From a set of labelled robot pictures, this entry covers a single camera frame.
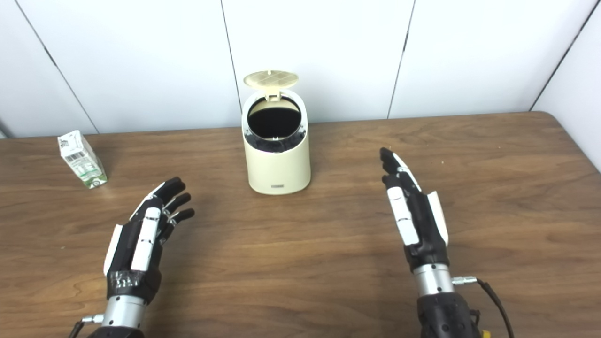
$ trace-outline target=wood grain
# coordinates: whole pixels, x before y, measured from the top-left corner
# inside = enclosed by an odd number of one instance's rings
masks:
[[[310,137],[312,182],[280,197],[248,186],[238,128],[90,135],[109,175],[93,190],[55,138],[1,140],[0,337],[63,338],[104,311],[114,224],[175,175],[197,215],[166,243],[148,337],[417,337],[382,146],[438,190],[453,274],[489,281],[517,337],[601,336],[601,175],[551,116],[323,123]],[[506,336],[479,287],[459,291]]]

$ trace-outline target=trash can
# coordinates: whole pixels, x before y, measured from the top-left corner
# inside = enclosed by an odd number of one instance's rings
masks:
[[[294,73],[256,72],[244,83],[258,90],[242,108],[242,135],[248,183],[261,194],[303,190],[311,180],[307,111],[300,96],[286,88]]]

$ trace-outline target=trash can lid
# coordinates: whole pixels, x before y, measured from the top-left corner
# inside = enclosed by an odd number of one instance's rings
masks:
[[[297,74],[283,70],[263,70],[244,77],[247,86],[265,91],[268,101],[279,101],[279,90],[294,86],[298,80]]]

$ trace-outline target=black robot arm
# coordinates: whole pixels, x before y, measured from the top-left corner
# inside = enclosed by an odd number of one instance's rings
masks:
[[[143,338],[139,329],[146,307],[159,291],[163,244],[175,226],[192,216],[193,209],[175,212],[190,201],[179,177],[161,183],[149,193],[125,225],[116,225],[105,258],[104,313],[87,316],[75,324],[75,338],[85,324],[100,324],[89,337]]]
[[[477,322],[480,313],[471,310],[454,285],[478,282],[491,295],[490,286],[475,277],[451,278],[447,255],[448,232],[436,191],[424,194],[409,167],[392,151],[380,149],[382,177],[398,230],[404,243],[409,269],[418,287],[417,311],[422,338],[481,338]],[[511,325],[501,309],[513,337]]]

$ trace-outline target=panel seam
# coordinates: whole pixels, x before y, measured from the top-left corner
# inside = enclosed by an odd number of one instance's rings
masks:
[[[25,18],[25,20],[27,21],[27,24],[29,25],[29,27],[31,27],[31,29],[33,30],[35,37],[37,37],[38,41],[41,43],[41,46],[44,48],[44,51],[46,52],[46,54],[48,54],[48,57],[50,58],[50,61],[52,62],[52,64],[56,67],[56,69],[58,70],[58,73],[61,75],[61,77],[63,78],[63,81],[65,81],[65,84],[67,84],[67,87],[69,88],[69,90],[71,91],[71,94],[73,94],[73,97],[75,97],[75,100],[77,101],[77,103],[79,104],[79,106],[81,107],[81,110],[83,110],[85,116],[88,118],[88,120],[90,121],[90,123],[92,124],[92,127],[94,127],[94,130],[96,130],[96,133],[100,134],[100,131],[98,130],[98,127],[96,127],[96,125],[94,124],[94,121],[92,121],[92,118],[90,117],[90,115],[88,114],[88,111],[85,110],[84,105],[81,103],[81,101],[79,100],[79,98],[77,97],[77,94],[75,94],[75,91],[73,91],[73,88],[71,87],[71,84],[69,84],[69,81],[67,81],[67,78],[65,78],[65,75],[63,74],[63,71],[60,69],[60,67],[58,67],[58,65],[56,64],[54,58],[52,57],[52,55],[50,54],[50,51],[48,50],[48,48],[46,47],[46,45],[44,44],[44,41],[41,40],[40,35],[38,34],[38,32],[35,30],[34,26],[31,24],[31,21],[29,21],[29,18],[27,17],[27,15],[25,15],[25,12],[23,11],[23,8],[21,8],[21,5],[19,4],[19,2],[17,0],[14,0],[14,3],[17,5],[17,7],[19,8],[19,10],[21,11],[21,14],[23,14],[23,17]]]
[[[549,85],[549,83],[551,82],[551,80],[553,79],[553,76],[555,75],[555,73],[557,72],[557,70],[560,68],[561,63],[563,63],[563,60],[566,58],[567,54],[570,52],[570,50],[572,49],[572,46],[574,45],[574,42],[576,42],[576,39],[578,39],[578,37],[580,36],[580,33],[582,32],[582,30],[584,29],[584,26],[587,25],[588,20],[591,18],[591,16],[593,15],[593,13],[595,12],[595,9],[597,8],[597,5],[599,5],[599,2],[601,0],[597,0],[597,2],[595,3],[595,6],[593,6],[593,9],[591,10],[591,12],[588,14],[586,20],[584,20],[584,22],[582,23],[582,26],[580,26],[580,30],[578,30],[578,32],[576,33],[576,35],[574,36],[574,39],[572,39],[572,42],[570,43],[570,46],[567,47],[565,53],[561,56],[560,62],[557,64],[557,66],[555,66],[555,69],[553,69],[553,72],[551,73],[551,75],[549,76],[549,79],[547,79],[547,82],[545,82],[545,85],[543,86],[543,89],[540,91],[540,93],[538,94],[538,96],[536,97],[536,99],[534,99],[534,102],[532,103],[532,105],[530,106],[530,109],[528,111],[532,111],[532,109],[534,109],[534,106],[536,106],[536,103],[538,102],[538,100],[540,99],[540,96],[543,94],[543,92],[545,91],[545,89],[547,89],[547,86]]]
[[[409,40],[409,29],[411,29],[411,20],[413,19],[413,11],[415,10],[415,3],[417,0],[413,0],[413,6],[411,6],[411,14],[409,15],[409,23],[407,24],[407,32],[405,33],[405,42],[403,43],[403,50],[401,51],[401,58],[398,61],[397,77],[394,79],[394,86],[392,87],[392,96],[390,97],[390,105],[388,106],[388,114],[386,119],[390,118],[390,112],[392,110],[392,102],[394,101],[394,93],[397,91],[398,75],[401,72],[401,64],[403,63],[403,56],[405,55],[405,49],[407,48],[407,41]]]
[[[223,0],[219,1],[221,3],[221,14],[224,17],[224,27],[225,27],[225,37],[227,38],[227,46],[230,50],[230,60],[231,60],[231,69],[234,72],[234,84],[236,85],[236,95],[238,96],[238,106],[240,107],[240,115],[242,115],[242,101],[240,99],[240,90],[238,89],[238,77],[236,76],[236,67],[234,66],[234,55],[231,53],[231,44],[230,44],[230,33],[227,30],[227,22],[225,20],[225,9]]]

